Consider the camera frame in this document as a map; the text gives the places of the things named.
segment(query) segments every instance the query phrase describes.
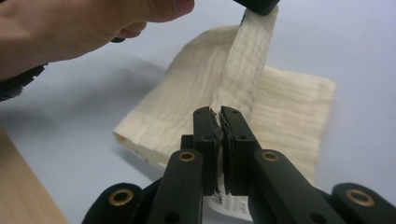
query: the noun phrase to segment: wooden surface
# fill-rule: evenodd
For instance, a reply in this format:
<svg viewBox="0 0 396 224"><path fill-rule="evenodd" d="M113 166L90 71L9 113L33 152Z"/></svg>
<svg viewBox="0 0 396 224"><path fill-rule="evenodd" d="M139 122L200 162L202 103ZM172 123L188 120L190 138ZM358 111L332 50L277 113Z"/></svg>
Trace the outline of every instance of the wooden surface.
<svg viewBox="0 0 396 224"><path fill-rule="evenodd" d="M66 219L0 128L0 224L62 224Z"/></svg>

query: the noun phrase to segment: gray table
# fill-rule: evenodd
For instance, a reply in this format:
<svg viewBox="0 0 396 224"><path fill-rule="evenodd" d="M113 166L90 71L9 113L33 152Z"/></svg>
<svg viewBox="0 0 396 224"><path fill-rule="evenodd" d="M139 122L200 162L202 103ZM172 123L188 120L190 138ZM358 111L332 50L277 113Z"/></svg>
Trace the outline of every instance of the gray table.
<svg viewBox="0 0 396 224"><path fill-rule="evenodd" d="M355 182L396 204L396 3L283 1L268 65L337 84L321 144L318 186ZM163 172L116 143L112 130L161 80L178 51L244 9L199 0L185 18L149 24L136 39L51 63L22 96L0 104L0 125L70 223L107 187L145 187ZM204 208L204 223L247 223Z"/></svg>

